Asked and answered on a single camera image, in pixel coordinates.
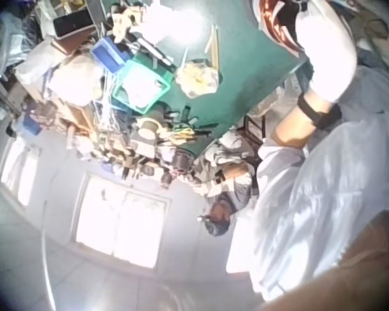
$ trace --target blue container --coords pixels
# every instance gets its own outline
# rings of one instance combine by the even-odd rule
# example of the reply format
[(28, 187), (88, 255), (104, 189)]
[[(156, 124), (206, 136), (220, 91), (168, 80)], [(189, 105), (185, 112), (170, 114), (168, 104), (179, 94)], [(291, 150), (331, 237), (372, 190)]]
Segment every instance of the blue container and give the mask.
[(113, 75), (123, 69), (125, 63), (131, 59), (127, 52), (120, 52), (109, 37), (101, 38), (91, 49), (91, 54)]

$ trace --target plastic bag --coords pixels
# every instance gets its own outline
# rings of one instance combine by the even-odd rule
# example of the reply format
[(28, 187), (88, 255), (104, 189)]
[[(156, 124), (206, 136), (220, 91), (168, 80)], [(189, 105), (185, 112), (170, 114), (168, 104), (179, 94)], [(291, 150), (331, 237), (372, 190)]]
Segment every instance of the plastic bag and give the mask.
[(82, 107), (102, 96), (103, 74), (104, 69), (90, 54), (75, 56), (54, 71), (49, 88), (61, 99)]
[(22, 84), (31, 84), (43, 76), (50, 68), (57, 66), (66, 55), (51, 45), (47, 38), (33, 49), (25, 62), (16, 67), (16, 76)]
[(0, 76), (8, 66), (24, 61), (41, 41), (39, 25), (32, 14), (24, 20), (10, 12), (0, 14)]
[(57, 18), (56, 12), (52, 7), (50, 0), (41, 0), (38, 2), (40, 31), (43, 39), (46, 37), (55, 37), (53, 20)]

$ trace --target workbench surface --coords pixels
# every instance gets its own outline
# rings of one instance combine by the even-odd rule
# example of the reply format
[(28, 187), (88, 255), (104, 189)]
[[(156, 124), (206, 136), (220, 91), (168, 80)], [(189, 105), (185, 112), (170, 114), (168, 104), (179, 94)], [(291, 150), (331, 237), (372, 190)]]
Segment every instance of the workbench surface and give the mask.
[[(104, 0), (107, 12), (112, 2)], [(200, 27), (201, 40), (189, 46), (187, 61), (211, 60), (210, 51), (205, 54), (204, 50), (211, 25), (218, 27), (219, 71), (222, 79), (217, 92), (191, 100), (173, 82), (171, 90), (160, 98), (173, 110), (181, 111), (186, 104), (190, 105), (189, 118), (199, 118), (196, 126), (219, 124), (211, 137), (182, 145), (197, 156), (213, 139), (226, 133), (230, 126), (269, 95), (302, 61), (270, 41), (258, 29), (252, 9), (248, 11), (249, 0), (161, 0), (161, 4), (174, 10), (196, 10), (206, 21), (206, 25)], [(177, 67), (181, 65), (185, 45), (165, 38), (157, 48), (173, 57)]]

